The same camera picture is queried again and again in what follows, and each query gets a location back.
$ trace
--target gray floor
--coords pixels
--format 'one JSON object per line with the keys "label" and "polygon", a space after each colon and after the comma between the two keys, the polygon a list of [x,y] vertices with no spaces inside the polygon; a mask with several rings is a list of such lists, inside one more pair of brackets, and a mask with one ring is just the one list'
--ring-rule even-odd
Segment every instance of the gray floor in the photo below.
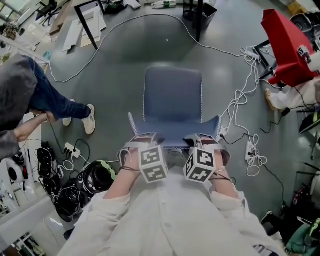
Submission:
{"label": "gray floor", "polygon": [[[203,32],[201,43],[236,54],[240,53],[239,47],[262,43],[267,39],[260,24],[263,9],[286,10],[278,1],[272,2],[218,0],[215,6],[218,12],[207,31]],[[108,27],[102,35],[127,19],[161,13],[181,17],[182,9],[152,10],[142,7],[132,10],[128,7],[118,15],[104,16]],[[75,18],[75,13],[72,13],[61,30],[52,54],[51,65],[57,80],[66,80],[76,74],[95,52],[93,46],[80,48],[79,45],[69,53],[62,52],[71,21]],[[73,120],[70,127],[63,127],[62,121],[55,123],[53,127],[60,143],[74,144],[81,138],[91,147],[90,160],[115,160],[117,151],[133,136],[128,112],[142,118],[144,75],[150,66],[174,66],[201,71],[205,120],[223,113],[234,98],[235,90],[244,86],[250,72],[250,67],[242,57],[236,58],[197,45],[184,27],[172,17],[149,16],[130,21],[107,37],[92,63],[76,78],[58,83],[48,74],[49,80],[59,92],[77,102],[92,103],[96,109],[96,130],[93,135],[85,134],[80,120]],[[253,87],[254,79],[251,78],[248,89]],[[277,118],[265,102],[266,87],[266,84],[260,85],[248,97],[248,104],[239,107],[238,123],[246,126],[252,134],[258,133],[259,128],[267,129],[269,121]],[[260,134],[258,144],[260,154],[268,158],[269,169],[283,181],[287,202],[292,199],[296,171],[305,170],[302,162],[310,162],[310,143],[298,136],[298,120],[296,113],[290,113],[279,126],[272,127],[270,134]],[[228,117],[225,116],[223,124],[227,123]],[[58,152],[51,128],[48,124],[42,127],[43,140],[50,141]],[[243,133],[241,128],[232,126],[226,138],[232,142]],[[279,211],[282,190],[280,184],[263,167],[256,177],[246,175],[246,141],[244,138],[233,146],[227,146],[232,155],[227,169],[236,178],[238,190],[245,192],[252,212],[261,218],[267,210]],[[78,146],[86,156],[86,146]],[[83,163],[82,159],[76,161],[78,170]]]}

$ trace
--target blue chair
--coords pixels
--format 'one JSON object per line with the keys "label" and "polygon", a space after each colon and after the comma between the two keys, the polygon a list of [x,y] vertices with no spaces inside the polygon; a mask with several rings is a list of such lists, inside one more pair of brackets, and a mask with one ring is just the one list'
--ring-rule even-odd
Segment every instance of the blue chair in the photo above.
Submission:
{"label": "blue chair", "polygon": [[145,72],[143,120],[128,113],[134,135],[158,133],[165,149],[190,148],[184,138],[219,139],[221,116],[203,122],[202,75],[198,70],[149,67]]}

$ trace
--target person in blue jeans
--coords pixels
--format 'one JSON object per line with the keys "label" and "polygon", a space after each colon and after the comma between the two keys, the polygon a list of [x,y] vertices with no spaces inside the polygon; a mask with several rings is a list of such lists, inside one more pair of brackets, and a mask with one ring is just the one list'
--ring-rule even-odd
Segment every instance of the person in blue jeans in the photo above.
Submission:
{"label": "person in blue jeans", "polygon": [[[25,114],[36,117],[21,124]],[[96,128],[95,108],[62,96],[49,82],[42,68],[30,57],[16,54],[0,65],[0,162],[16,155],[25,141],[43,122],[81,119],[85,132]]]}

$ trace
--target rolled-up sleeve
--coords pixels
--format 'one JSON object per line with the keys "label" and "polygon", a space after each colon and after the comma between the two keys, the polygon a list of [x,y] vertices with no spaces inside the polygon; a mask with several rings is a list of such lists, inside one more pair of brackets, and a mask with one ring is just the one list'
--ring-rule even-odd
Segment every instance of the rolled-up sleeve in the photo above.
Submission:
{"label": "rolled-up sleeve", "polygon": [[20,150],[17,137],[13,130],[0,131],[0,162],[13,157]]}
{"label": "rolled-up sleeve", "polygon": [[259,219],[250,213],[243,192],[238,198],[211,192],[211,201],[229,223],[238,230],[260,255],[286,255],[266,233]]}
{"label": "rolled-up sleeve", "polygon": [[88,214],[80,219],[58,256],[97,255],[128,209],[130,194],[114,199],[92,200]]}

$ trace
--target white pants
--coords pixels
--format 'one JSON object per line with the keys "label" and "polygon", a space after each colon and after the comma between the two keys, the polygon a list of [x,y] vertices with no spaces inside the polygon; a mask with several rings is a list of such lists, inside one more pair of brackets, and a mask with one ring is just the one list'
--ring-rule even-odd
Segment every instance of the white pants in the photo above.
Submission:
{"label": "white pants", "polygon": [[290,87],[286,93],[283,93],[282,91],[278,93],[272,92],[270,94],[270,101],[278,110],[284,110],[285,108],[293,109],[296,107],[303,107],[305,109],[305,104],[313,105],[317,102],[315,84],[318,81],[319,78],[300,84],[295,88]]}

